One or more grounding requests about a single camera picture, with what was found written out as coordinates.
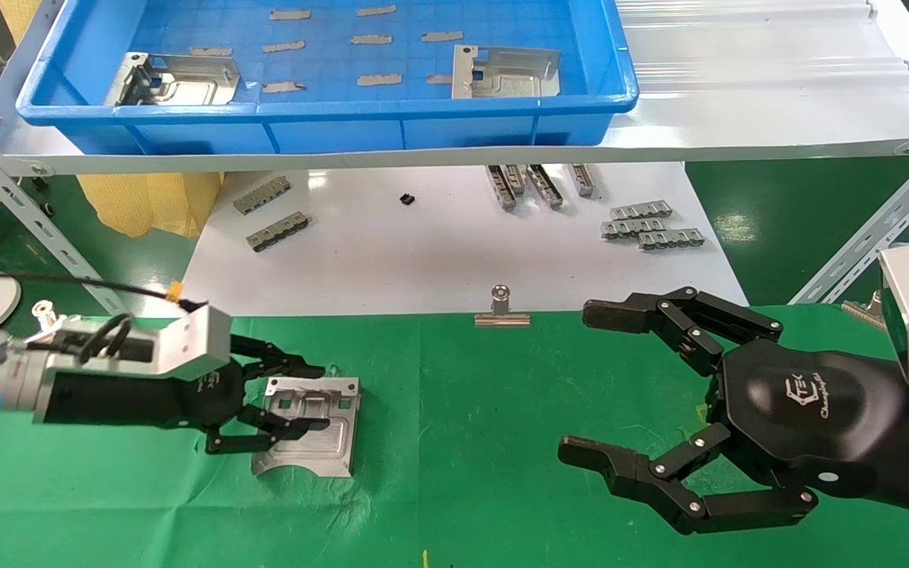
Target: metal bracket in tray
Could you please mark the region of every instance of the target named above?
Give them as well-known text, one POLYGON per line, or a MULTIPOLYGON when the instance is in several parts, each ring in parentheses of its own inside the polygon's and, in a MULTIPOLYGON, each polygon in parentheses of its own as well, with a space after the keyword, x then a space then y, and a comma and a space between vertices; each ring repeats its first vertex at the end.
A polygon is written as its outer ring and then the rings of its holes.
POLYGON ((211 55, 125 54, 105 105, 227 104, 241 71, 234 58, 211 55))
POLYGON ((552 97, 559 94, 559 51, 454 46, 451 98, 552 97))

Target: black cable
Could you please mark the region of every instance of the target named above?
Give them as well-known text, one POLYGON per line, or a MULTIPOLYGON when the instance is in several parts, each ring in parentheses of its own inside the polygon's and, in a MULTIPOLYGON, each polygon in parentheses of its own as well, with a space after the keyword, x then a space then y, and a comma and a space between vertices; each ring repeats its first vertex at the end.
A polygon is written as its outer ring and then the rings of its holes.
POLYGON ((117 334, 114 334, 114 338, 111 339, 111 342, 107 345, 107 356, 114 357, 118 350, 124 345, 125 338, 129 337, 129 332, 133 330, 133 319, 129 317, 122 321, 122 326, 118 328, 117 334))
MULTIPOLYGON (((120 292, 129 292, 142 296, 151 296, 154 298, 162 299, 162 301, 166 300, 166 292, 158 292, 156 290, 149 290, 149 288, 141 288, 139 286, 131 286, 129 284, 118 284, 117 282, 105 282, 103 280, 95 280, 93 278, 77 278, 75 276, 69 275, 40 274, 36 272, 0 272, 0 278, 14 278, 16 280, 40 280, 41 282, 58 282, 61 284, 98 286, 101 288, 118 290, 120 292)), ((192 302, 187 301, 186 299, 179 299, 179 301, 175 303, 177 303, 180 309, 185 310, 185 312, 195 312, 196 309, 205 306, 207 302, 192 302)))
POLYGON ((107 342, 106 335, 126 321, 131 323, 131 317, 132 316, 127 313, 119 313, 115 317, 111 317, 111 319, 105 321, 104 325, 98 327, 97 331, 94 331, 93 334, 90 335, 90 339, 83 344, 83 349, 80 349, 79 355, 76 356, 76 360, 82 364, 86 364, 91 357, 100 352, 104 347, 105 342, 107 342))

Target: metal clip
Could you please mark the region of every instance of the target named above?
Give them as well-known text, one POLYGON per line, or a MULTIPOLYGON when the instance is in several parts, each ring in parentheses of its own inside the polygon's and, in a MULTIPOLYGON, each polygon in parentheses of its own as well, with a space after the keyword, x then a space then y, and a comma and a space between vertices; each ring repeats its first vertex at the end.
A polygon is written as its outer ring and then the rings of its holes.
POLYGON ((511 313, 511 289, 503 284, 493 287, 491 313, 477 313, 476 327, 528 327, 531 316, 527 313, 511 313))

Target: metal plate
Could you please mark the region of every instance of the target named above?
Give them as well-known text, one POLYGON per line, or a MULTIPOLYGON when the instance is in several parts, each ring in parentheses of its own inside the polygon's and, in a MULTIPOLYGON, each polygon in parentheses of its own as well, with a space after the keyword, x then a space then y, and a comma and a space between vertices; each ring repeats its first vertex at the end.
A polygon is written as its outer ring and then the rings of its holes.
POLYGON ((284 439, 252 456, 252 473, 296 466, 318 477, 353 477, 353 440, 360 413, 360 379, 297 379, 271 377, 266 386, 266 409, 278 417, 328 418, 328 428, 284 439))
POLYGON ((234 58, 208 55, 125 55, 105 105, 208 105, 234 99, 241 71, 234 58))
POLYGON ((559 51, 454 46, 452 99, 559 94, 559 51))

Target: white board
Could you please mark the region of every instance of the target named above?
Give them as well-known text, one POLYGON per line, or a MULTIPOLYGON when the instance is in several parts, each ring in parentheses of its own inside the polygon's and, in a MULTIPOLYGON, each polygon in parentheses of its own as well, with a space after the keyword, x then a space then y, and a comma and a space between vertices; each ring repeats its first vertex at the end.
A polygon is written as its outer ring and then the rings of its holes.
POLYGON ((232 316, 487 312, 495 284, 515 312, 580 310, 589 298, 693 285, 746 304, 682 164, 589 166, 598 189, 578 197, 559 165, 563 194, 549 209, 533 188, 501 209, 483 166, 381 168, 227 175, 185 277, 184 297, 232 316), (242 215, 232 201, 285 174, 293 188, 242 215), (403 205, 399 197, 416 197, 403 205), (642 252, 603 241, 611 207, 666 200, 672 229, 699 229, 700 248, 642 252), (262 252, 245 237, 294 211, 305 230, 262 252))

